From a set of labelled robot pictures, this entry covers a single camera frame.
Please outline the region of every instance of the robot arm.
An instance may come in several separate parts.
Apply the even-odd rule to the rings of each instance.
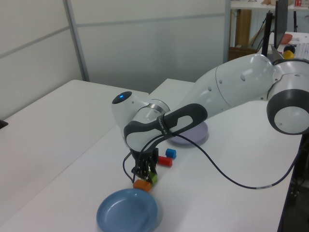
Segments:
[[[150,152],[161,141],[254,100],[269,101],[267,116],[279,132],[308,133],[309,62],[273,65],[262,55],[249,55],[203,75],[172,111],[162,101],[140,99],[131,92],[118,95],[112,110],[127,146]]]

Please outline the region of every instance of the purple plate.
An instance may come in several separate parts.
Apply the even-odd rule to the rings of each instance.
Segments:
[[[209,136],[207,124],[205,122],[202,122],[202,123],[198,124],[196,127],[193,127],[191,129],[181,133],[180,135],[192,140],[195,143],[198,143],[202,140],[207,141],[208,136]],[[177,137],[177,136],[170,138],[169,141],[172,141],[172,142],[177,143],[177,144],[185,144],[185,145],[191,144],[190,142],[186,141],[185,139]]]

